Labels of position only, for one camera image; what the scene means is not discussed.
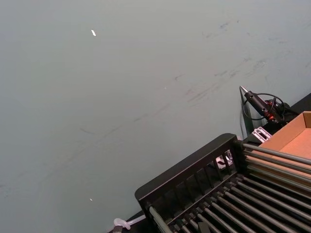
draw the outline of soldering iron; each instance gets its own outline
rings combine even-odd
[[[254,93],[252,91],[246,90],[243,86],[240,86],[240,90],[244,93],[244,96],[246,98],[246,101],[243,105],[243,113],[249,117],[244,110],[245,104],[249,102],[256,111],[262,116],[262,118],[257,118],[252,120],[261,120],[261,119],[267,119],[269,123],[279,124],[284,123],[284,112],[285,112],[285,105],[284,102],[277,96],[267,94],[267,93]],[[259,95],[268,95],[272,96],[272,100],[263,100],[259,97]]]

